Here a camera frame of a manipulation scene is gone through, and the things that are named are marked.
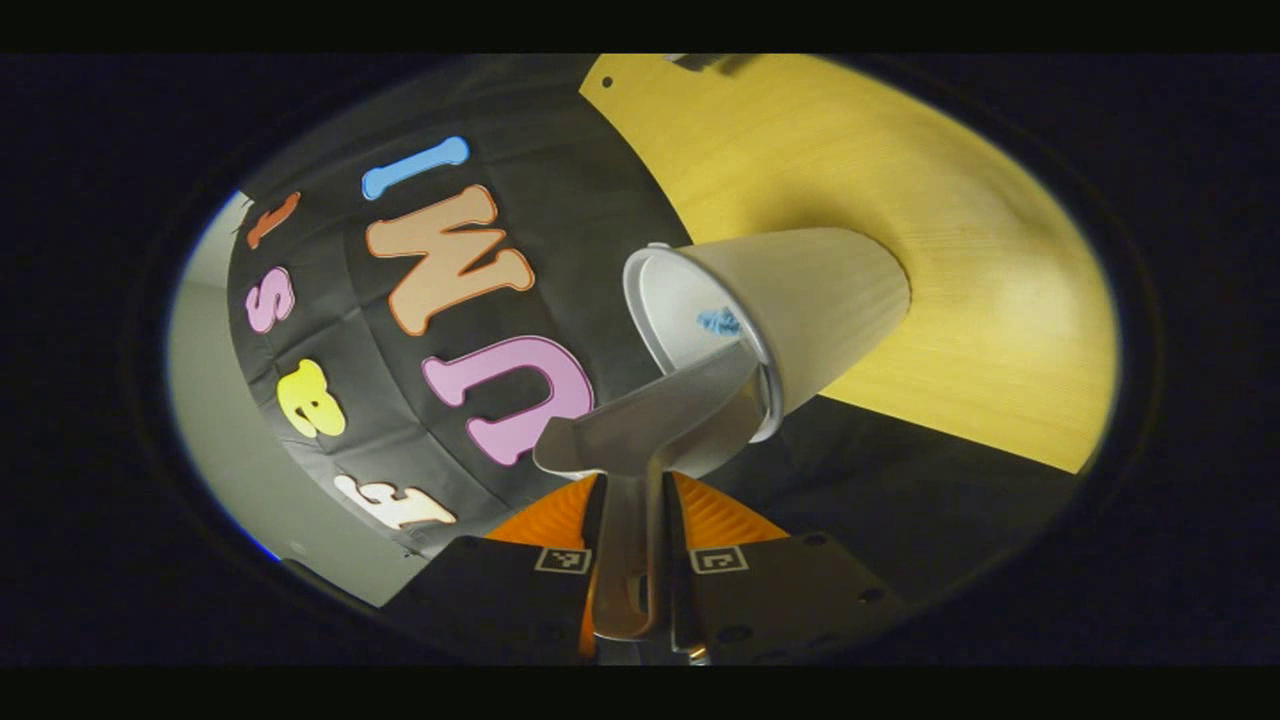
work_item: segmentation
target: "gray wall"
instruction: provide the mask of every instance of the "gray wall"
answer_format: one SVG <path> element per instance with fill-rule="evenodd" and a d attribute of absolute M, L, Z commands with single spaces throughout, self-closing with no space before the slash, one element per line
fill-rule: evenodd
<path fill-rule="evenodd" d="M 406 559 L 293 461 L 253 405 L 236 360 L 225 282 L 244 200 L 237 193 L 212 220 L 175 299 L 169 389 L 178 427 L 214 496 L 259 543 L 380 606 L 425 561 Z"/>

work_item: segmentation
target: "screw hole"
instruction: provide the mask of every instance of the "screw hole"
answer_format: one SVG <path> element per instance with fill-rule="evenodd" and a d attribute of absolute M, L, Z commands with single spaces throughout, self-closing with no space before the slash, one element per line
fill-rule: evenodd
<path fill-rule="evenodd" d="M 716 638 L 724 644 L 742 642 L 750 637 L 751 628 L 748 628 L 746 625 L 731 625 L 716 635 Z"/>

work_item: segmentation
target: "black fabric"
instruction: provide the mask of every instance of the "black fabric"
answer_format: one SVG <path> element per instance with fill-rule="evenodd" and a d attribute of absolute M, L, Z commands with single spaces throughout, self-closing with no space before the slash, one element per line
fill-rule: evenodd
<path fill-rule="evenodd" d="M 449 407 L 424 382 L 424 359 L 544 336 L 582 364 L 596 405 L 659 374 L 627 313 L 622 264 L 649 242 L 678 247 L 690 240 L 644 164 L 579 95 L 593 60 L 454 63 L 317 127 L 246 179 L 255 202 L 232 258 L 228 306 L 253 397 L 326 493 L 426 557 L 458 533 L 484 534 L 563 480 L 538 470 L 530 454 L 500 466 L 466 433 L 468 418 L 498 419 L 545 398 L 538 373 L 512 372 Z M 367 169 L 453 135 L 470 145 L 465 164 L 415 176 L 376 201 L 361 196 Z M 535 286 L 449 307 L 431 318 L 426 334 L 411 337 L 387 297 L 420 258 L 375 258 L 365 231 L 470 184 L 492 192 L 498 219 L 489 227 L 507 232 L 495 250 L 520 250 Z M 248 228 L 294 191 L 303 200 L 293 215 L 248 250 Z M 275 265 L 289 270 L 298 301 L 260 336 L 247 324 L 243 299 Z M 339 437 L 301 437 L 275 401 L 280 375 L 303 357 L 330 377 L 348 418 Z M 390 530 L 337 492 L 338 473 L 419 487 L 458 523 Z M 909 598 L 1024 542 L 1075 487 L 1066 473 L 823 397 L 704 480 L 787 530 L 832 533 Z M 923 532 L 922 516 L 933 518 Z"/>

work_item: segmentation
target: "orange gripper pad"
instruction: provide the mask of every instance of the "orange gripper pad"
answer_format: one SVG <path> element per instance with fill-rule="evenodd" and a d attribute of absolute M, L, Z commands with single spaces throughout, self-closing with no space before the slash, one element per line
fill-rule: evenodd
<path fill-rule="evenodd" d="M 723 492 L 680 473 L 672 475 L 684 507 L 685 544 L 689 550 L 787 537 L 786 530 Z M 586 519 L 586 502 L 595 486 L 595 478 L 596 475 L 591 475 L 570 483 L 543 497 L 499 525 L 488 538 L 539 547 L 582 550 L 586 547 L 582 541 L 582 521 Z M 591 623 L 594 578 L 590 587 L 577 646 L 579 653 L 585 659 L 595 656 L 595 626 Z"/>
<path fill-rule="evenodd" d="M 685 509 L 685 544 L 689 550 L 746 544 L 788 537 L 762 515 L 687 475 L 672 473 Z"/>
<path fill-rule="evenodd" d="M 536 544 L 539 547 L 564 547 L 582 550 L 582 520 L 586 519 L 586 501 L 591 496 L 596 475 L 570 483 L 547 495 L 524 511 L 498 525 L 489 539 Z M 591 589 L 595 589 L 593 578 Z M 595 657 L 595 625 L 591 624 L 591 592 L 588 591 L 586 610 L 579 633 L 577 652 L 585 659 Z"/>

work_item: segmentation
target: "black background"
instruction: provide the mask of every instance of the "black background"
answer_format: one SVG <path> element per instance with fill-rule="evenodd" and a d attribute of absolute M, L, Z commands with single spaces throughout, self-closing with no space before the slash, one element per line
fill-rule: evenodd
<path fill-rule="evenodd" d="M 122 392 L 125 383 L 160 392 L 163 378 L 120 368 L 129 343 L 147 341 L 128 323 L 128 299 L 148 251 L 204 224 L 192 208 L 216 206 L 255 152 L 435 60 L 0 60 L 5 293 L 19 323 L 8 343 L 19 363 L 10 370 L 18 466 L 4 544 L 17 605 L 0 646 L 6 664 L 445 660 L 305 602 L 315 596 L 301 584 L 265 582 L 269 568 L 248 548 L 193 529 L 178 484 L 157 482 Z M 1148 263 L 1167 366 L 1160 424 L 1102 519 L 837 661 L 1280 660 L 1280 493 L 1263 448 L 1275 436 L 1263 332 L 1275 323 L 1280 63 L 874 61 L 928 74 L 923 86 L 1028 131 L 1094 184 Z"/>

